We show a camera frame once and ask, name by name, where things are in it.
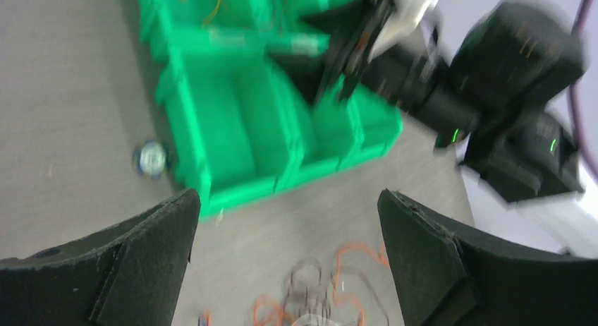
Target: blue object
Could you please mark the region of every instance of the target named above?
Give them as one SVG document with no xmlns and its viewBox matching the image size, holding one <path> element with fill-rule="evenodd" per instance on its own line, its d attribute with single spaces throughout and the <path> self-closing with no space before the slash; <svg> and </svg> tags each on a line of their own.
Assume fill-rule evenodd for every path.
<svg viewBox="0 0 598 326">
<path fill-rule="evenodd" d="M 156 139 L 146 140 L 133 151 L 133 166 L 141 176 L 158 180 L 171 168 L 170 149 Z"/>
</svg>

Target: orange cable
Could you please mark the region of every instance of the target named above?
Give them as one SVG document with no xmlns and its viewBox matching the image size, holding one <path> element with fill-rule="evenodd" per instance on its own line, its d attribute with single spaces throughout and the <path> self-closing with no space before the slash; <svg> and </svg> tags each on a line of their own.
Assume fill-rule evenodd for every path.
<svg viewBox="0 0 598 326">
<path fill-rule="evenodd" d="M 385 249 L 384 243 L 381 244 L 379 253 L 377 253 L 375 250 L 372 250 L 371 248 L 363 245 L 362 243 L 349 243 L 349 244 L 341 247 L 341 249 L 336 254 L 336 271 L 334 274 L 334 280 L 333 280 L 333 284 L 332 284 L 332 301 L 337 306 L 342 305 L 344 303 L 352 303 L 353 305 L 355 305 L 355 307 L 359 310 L 359 313 L 360 313 L 360 319 L 359 319 L 358 326 L 365 325 L 365 311 L 363 310 L 361 301 L 357 298 L 357 296 L 355 296 L 353 294 L 349 294 L 349 293 L 344 293 L 344 294 L 341 294 L 340 296 L 336 295 L 336 287 L 338 286 L 338 280 L 341 276 L 341 258 L 343 256 L 343 254 L 345 254 L 345 253 L 355 251 L 355 250 L 360 250 L 362 252 L 366 252 L 367 254 L 369 254 L 378 263 L 382 264 L 383 266 L 388 267 L 388 266 L 390 266 L 390 264 L 389 264 L 388 258 L 384 255 L 384 249 Z M 268 316 L 263 321 L 259 321 L 258 320 L 259 311 L 262 308 L 267 307 L 267 306 L 272 308 L 271 313 L 268 314 Z M 291 323 L 295 322 L 295 318 L 293 318 L 292 315 L 288 314 L 285 310 L 283 310 L 283 308 L 280 306 L 280 304 L 276 300 L 269 298 L 267 296 L 263 296 L 256 301 L 255 307 L 253 309 L 253 325 L 254 326 L 283 326 L 283 322 L 285 320 L 288 320 Z"/>
<path fill-rule="evenodd" d="M 212 326 L 212 312 L 210 312 L 209 310 L 205 311 L 202 315 L 201 315 L 201 319 L 204 319 L 206 322 L 206 326 Z"/>
</svg>

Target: green indicator light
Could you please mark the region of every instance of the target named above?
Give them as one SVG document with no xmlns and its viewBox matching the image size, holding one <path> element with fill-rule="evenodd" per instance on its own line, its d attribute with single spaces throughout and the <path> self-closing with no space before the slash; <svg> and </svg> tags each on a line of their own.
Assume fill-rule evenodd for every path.
<svg viewBox="0 0 598 326">
<path fill-rule="evenodd" d="M 459 134 L 459 129 L 457 128 L 457 129 L 455 130 L 455 133 L 453 133 L 453 142 L 452 142 L 452 143 L 454 143 L 454 142 L 456 142 L 456 141 L 457 141 L 457 135 L 458 135 L 458 134 Z"/>
</svg>

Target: green storage bin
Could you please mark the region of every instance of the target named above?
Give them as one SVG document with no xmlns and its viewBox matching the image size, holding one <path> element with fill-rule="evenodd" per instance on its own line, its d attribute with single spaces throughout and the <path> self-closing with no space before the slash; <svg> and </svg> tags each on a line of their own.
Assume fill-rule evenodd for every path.
<svg viewBox="0 0 598 326">
<path fill-rule="evenodd" d="M 360 122 L 363 142 L 342 161 L 342 169 L 384 157 L 403 132 L 401 111 L 390 107 L 365 86 L 360 85 L 355 90 L 351 101 Z"/>
<path fill-rule="evenodd" d="M 339 82 L 309 108 L 264 56 L 266 47 L 324 52 L 329 36 L 298 15 L 348 0 L 222 0 L 208 26 L 216 0 L 138 1 L 140 38 L 165 64 L 156 99 L 176 178 L 200 193 L 202 219 L 381 157 L 401 132 L 398 111 L 364 87 L 338 104 Z"/>
<path fill-rule="evenodd" d="M 359 118 L 351 109 L 339 104 L 331 90 L 315 108 L 310 108 L 283 71 L 277 69 L 274 84 L 280 97 L 288 100 L 293 110 L 289 125 L 299 132 L 301 160 L 289 177 L 285 188 L 335 174 L 341 161 L 354 155 L 363 142 Z"/>
<path fill-rule="evenodd" d="M 276 192 L 300 143 L 263 53 L 196 47 L 169 56 L 156 98 L 173 132 L 176 178 L 198 190 L 202 218 Z"/>
</svg>

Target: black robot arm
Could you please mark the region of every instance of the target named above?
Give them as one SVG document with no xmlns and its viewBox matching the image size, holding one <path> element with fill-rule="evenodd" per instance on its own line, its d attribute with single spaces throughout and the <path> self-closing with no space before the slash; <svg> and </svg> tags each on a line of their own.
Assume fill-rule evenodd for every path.
<svg viewBox="0 0 598 326">
<path fill-rule="evenodd" d="M 534 1 L 503 0 L 468 33 L 452 61 L 398 43 L 369 59 L 399 8 L 396 0 L 354 0 L 305 16 L 331 35 L 328 50 L 316 57 L 269 56 L 310 106 L 344 75 L 340 102 L 361 83 L 434 131 L 436 149 L 470 137 L 460 165 L 508 203 L 583 191 L 577 144 L 544 111 L 585 72 L 579 37 Z"/>
</svg>

